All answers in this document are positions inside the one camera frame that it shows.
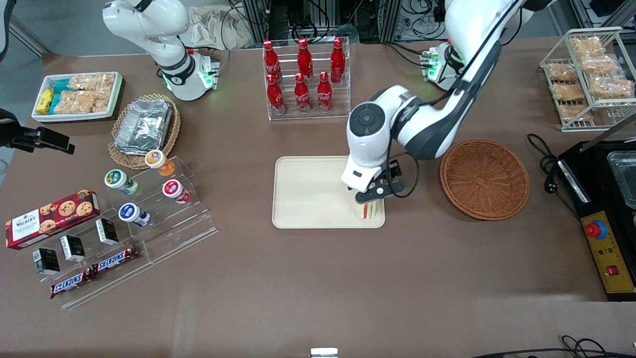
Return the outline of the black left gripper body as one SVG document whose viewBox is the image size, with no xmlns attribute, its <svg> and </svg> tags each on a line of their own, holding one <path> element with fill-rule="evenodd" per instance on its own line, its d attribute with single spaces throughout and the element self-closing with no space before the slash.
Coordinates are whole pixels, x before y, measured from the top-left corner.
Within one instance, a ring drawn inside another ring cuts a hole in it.
<svg viewBox="0 0 636 358">
<path fill-rule="evenodd" d="M 380 179 L 383 181 L 383 183 L 388 184 L 389 182 L 395 182 L 401 176 L 402 170 L 400 168 L 399 161 L 391 160 L 388 167 L 383 170 L 382 174 L 380 175 Z"/>
</svg>

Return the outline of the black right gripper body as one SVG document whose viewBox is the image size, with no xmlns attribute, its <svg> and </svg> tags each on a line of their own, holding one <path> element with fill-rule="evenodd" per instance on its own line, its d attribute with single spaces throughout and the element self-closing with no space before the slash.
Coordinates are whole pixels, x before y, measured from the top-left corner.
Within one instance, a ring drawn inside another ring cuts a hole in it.
<svg viewBox="0 0 636 358">
<path fill-rule="evenodd" d="M 0 146 L 9 149 L 34 150 L 36 129 L 23 127 L 13 113 L 0 109 Z"/>
</svg>

